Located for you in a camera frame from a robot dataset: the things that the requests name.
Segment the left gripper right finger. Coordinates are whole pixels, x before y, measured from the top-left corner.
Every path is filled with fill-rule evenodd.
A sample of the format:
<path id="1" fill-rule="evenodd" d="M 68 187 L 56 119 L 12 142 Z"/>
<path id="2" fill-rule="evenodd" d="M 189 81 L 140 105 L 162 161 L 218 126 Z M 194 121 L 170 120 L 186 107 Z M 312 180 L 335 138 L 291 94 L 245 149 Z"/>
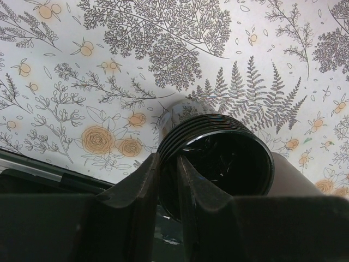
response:
<path id="1" fill-rule="evenodd" d="M 348 200 L 231 196 L 178 157 L 186 261 L 348 261 Z"/>

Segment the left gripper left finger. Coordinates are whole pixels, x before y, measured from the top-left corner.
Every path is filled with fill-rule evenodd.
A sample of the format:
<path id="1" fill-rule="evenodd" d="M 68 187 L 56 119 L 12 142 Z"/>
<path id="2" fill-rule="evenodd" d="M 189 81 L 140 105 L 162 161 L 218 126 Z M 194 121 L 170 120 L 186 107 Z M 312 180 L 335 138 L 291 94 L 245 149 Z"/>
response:
<path id="1" fill-rule="evenodd" d="M 98 195 L 1 193 L 1 261 L 151 261 L 158 162 Z"/>

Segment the stack of black paper cups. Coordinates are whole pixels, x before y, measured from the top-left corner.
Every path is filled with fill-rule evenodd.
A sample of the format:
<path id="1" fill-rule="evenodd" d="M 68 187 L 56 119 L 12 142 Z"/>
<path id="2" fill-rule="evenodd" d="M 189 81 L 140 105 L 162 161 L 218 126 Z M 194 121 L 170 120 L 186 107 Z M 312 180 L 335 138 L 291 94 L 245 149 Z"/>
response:
<path id="1" fill-rule="evenodd" d="M 168 106 L 159 123 L 159 200 L 180 220 L 177 158 L 229 195 L 314 197 L 321 191 L 239 120 L 193 100 Z"/>

